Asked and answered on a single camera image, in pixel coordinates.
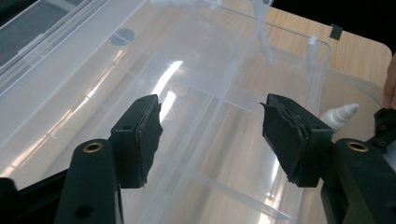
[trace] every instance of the person's hand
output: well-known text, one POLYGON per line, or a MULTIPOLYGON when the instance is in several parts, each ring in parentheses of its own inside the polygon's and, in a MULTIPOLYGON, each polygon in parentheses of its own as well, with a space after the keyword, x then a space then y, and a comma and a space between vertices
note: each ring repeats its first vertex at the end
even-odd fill
POLYGON ((388 77, 384 86, 384 104, 386 109, 396 109, 396 53, 388 67, 388 77))

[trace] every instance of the white plastic bottle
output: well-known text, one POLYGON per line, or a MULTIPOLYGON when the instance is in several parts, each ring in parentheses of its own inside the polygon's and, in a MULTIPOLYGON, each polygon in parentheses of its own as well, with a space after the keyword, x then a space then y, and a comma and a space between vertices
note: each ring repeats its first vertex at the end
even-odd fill
POLYGON ((320 119, 337 132, 347 126, 347 123, 355 115, 358 108, 358 104, 343 105, 326 111, 320 119))

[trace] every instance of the plastic storage box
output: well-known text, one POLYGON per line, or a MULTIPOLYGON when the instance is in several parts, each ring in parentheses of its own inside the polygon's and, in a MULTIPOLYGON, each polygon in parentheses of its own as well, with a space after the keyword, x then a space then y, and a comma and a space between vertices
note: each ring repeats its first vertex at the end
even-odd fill
POLYGON ((260 102, 281 94, 317 115, 358 103, 334 139, 366 140, 381 90, 327 69, 325 43, 315 43, 310 61, 308 36, 214 10, 215 3, 109 1, 89 18, 81 10, 83 22, 72 17, 38 43, 1 75, 13 81, 0 95, 0 176, 20 189, 67 169, 76 146, 108 138, 135 99, 156 93, 164 131, 145 188, 122 191, 126 223, 294 223, 307 216, 309 199, 288 183, 262 137, 260 102))

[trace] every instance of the clear plastic tray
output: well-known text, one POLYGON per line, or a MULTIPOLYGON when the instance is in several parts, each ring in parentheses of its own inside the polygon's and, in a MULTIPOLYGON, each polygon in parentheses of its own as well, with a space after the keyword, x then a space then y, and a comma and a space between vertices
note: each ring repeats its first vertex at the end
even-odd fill
POLYGON ((145 188, 122 191, 126 223, 299 220, 303 190, 288 183, 262 138, 260 102, 268 93, 315 114, 359 103, 335 138, 370 136, 381 91, 326 69, 325 43, 316 43, 310 70, 308 36, 263 24, 268 60, 249 16, 224 7, 124 4, 129 10, 108 2, 0 95, 0 176, 19 189, 68 168, 76 146, 108 138, 132 102, 152 93, 163 103, 164 132, 145 188), (117 10, 100 30, 105 12, 117 10))

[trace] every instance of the dark background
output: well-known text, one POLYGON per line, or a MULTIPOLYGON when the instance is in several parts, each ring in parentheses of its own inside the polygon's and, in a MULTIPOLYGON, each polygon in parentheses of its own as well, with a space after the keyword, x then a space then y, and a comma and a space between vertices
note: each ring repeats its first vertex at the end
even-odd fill
POLYGON ((392 0, 274 0, 272 7, 327 25, 341 26, 344 31, 387 45, 394 53, 395 3, 392 0))

